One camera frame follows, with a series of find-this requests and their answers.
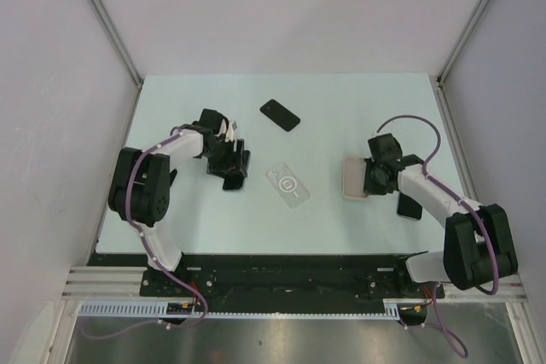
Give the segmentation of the beige phone case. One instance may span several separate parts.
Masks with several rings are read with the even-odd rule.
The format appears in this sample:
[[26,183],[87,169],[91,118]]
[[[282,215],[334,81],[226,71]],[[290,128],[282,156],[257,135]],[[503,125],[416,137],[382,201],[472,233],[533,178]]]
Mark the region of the beige phone case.
[[365,200],[364,179],[366,162],[357,157],[346,157],[342,170],[342,195],[344,199]]

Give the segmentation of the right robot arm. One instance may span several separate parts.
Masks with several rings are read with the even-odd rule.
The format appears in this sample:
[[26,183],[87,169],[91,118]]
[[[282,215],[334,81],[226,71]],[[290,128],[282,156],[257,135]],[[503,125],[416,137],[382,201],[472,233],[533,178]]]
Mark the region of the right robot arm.
[[395,192],[415,201],[444,229],[443,250],[419,253],[405,260],[393,276],[395,290],[413,297],[425,282],[449,282],[460,290],[498,292],[500,279],[518,269],[507,212],[497,204],[482,205],[457,193],[428,169],[428,159],[405,155],[390,133],[368,140],[363,191]]

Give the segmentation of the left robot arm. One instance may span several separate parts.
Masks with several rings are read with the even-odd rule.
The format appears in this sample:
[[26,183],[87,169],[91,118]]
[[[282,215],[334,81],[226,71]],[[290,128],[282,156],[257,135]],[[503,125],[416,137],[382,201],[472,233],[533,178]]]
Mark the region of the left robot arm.
[[189,159],[206,159],[206,173],[223,179],[224,191],[243,188],[251,152],[235,136],[235,122],[203,109],[191,124],[171,129],[169,136],[141,150],[119,152],[107,198],[108,208],[135,229],[148,265],[161,271],[159,285],[172,296],[187,289],[188,274],[178,268],[183,252],[164,226],[178,167]]

